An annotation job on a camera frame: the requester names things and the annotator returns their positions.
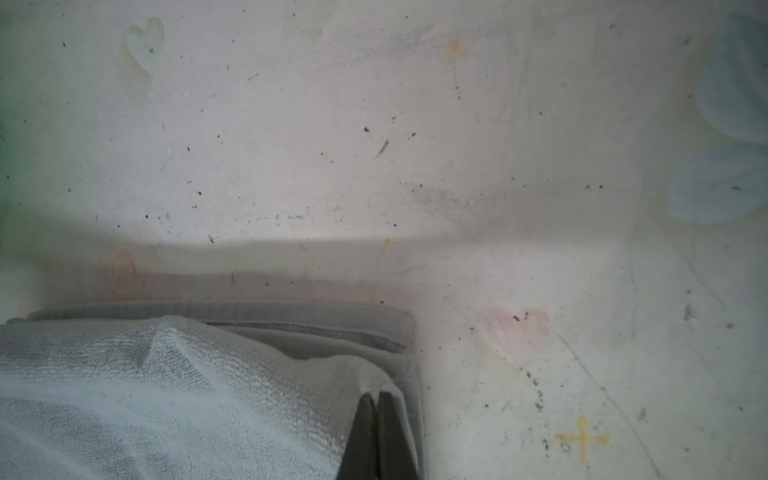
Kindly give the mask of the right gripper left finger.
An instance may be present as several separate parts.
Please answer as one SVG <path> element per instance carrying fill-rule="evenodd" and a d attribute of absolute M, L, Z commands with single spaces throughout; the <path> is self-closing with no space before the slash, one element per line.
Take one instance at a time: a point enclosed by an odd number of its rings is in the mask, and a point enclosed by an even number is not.
<path fill-rule="evenodd" d="M 373 397 L 363 394 L 358 402 L 337 480 L 378 478 L 377 413 Z"/>

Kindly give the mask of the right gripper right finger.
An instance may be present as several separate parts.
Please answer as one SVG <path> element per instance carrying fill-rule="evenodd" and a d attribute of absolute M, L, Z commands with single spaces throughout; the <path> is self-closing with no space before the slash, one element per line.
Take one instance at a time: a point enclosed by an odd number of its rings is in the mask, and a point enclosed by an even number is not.
<path fill-rule="evenodd" d="M 395 397 L 381 391 L 377 408 L 377 476 L 381 480 L 418 480 L 418 471 Z"/>

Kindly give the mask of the plain grey towel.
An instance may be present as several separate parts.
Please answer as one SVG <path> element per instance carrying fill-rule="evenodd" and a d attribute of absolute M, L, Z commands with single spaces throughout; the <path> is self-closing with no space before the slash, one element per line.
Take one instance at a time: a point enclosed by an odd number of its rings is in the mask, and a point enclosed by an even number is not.
<path fill-rule="evenodd" d="M 336 479 L 390 392 L 427 475 L 414 320 L 381 307 L 130 301 L 1 327 L 5 479 Z"/>

